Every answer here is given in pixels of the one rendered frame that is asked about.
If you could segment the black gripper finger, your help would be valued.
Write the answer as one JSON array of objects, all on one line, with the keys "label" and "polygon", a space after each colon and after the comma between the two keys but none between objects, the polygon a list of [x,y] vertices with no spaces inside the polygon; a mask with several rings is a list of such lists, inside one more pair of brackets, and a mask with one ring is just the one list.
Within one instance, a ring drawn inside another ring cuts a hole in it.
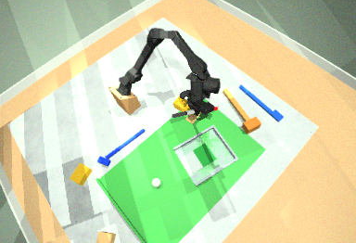
[{"label": "black gripper finger", "polygon": [[200,113],[199,108],[198,108],[198,107],[194,107],[194,111],[195,111],[195,113],[196,113],[196,116],[198,116],[198,115],[199,115],[199,113]]},{"label": "black gripper finger", "polygon": [[190,103],[186,102],[186,104],[189,106],[190,109],[194,109],[194,107],[197,106],[197,104],[195,104],[195,103],[190,104]]}]

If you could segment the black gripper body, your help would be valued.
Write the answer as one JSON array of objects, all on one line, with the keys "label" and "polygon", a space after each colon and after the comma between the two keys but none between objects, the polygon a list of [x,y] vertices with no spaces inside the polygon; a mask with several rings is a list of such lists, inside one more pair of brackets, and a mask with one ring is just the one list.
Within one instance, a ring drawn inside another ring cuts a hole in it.
[{"label": "black gripper body", "polygon": [[205,102],[205,101],[202,101],[205,99],[205,97],[203,98],[203,93],[205,92],[205,90],[201,90],[201,91],[193,91],[191,90],[185,90],[183,92],[181,92],[180,94],[180,98],[182,100],[185,99],[185,97],[188,97],[187,98],[187,102],[192,104],[192,103],[195,103],[197,104],[197,107],[199,108],[200,112],[202,112],[203,114],[207,115],[209,113],[211,113],[212,111],[214,111],[215,109],[215,106],[212,105],[210,102]]}]

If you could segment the white ball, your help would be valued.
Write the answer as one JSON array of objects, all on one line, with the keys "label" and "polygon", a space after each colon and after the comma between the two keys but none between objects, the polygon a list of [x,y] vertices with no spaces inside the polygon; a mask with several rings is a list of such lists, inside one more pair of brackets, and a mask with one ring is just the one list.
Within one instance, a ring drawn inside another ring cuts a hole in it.
[{"label": "white ball", "polygon": [[158,178],[154,178],[151,182],[151,184],[154,186],[154,187],[158,187],[160,185],[160,180]]}]

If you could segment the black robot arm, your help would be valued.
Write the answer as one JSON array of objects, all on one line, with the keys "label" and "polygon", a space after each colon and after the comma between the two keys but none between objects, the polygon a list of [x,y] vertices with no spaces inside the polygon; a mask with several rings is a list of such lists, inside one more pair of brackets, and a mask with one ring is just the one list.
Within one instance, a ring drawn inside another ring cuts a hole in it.
[{"label": "black robot arm", "polygon": [[146,45],[140,53],[133,66],[127,70],[124,76],[119,77],[120,86],[116,90],[121,96],[128,96],[131,93],[132,83],[141,81],[142,68],[145,66],[150,55],[164,39],[171,39],[175,46],[182,52],[187,60],[188,66],[192,71],[186,79],[191,80],[191,90],[201,91],[203,98],[210,98],[210,94],[219,94],[221,89],[221,78],[210,77],[207,62],[198,56],[186,43],[178,31],[165,31],[162,28],[150,28],[146,36]]}]

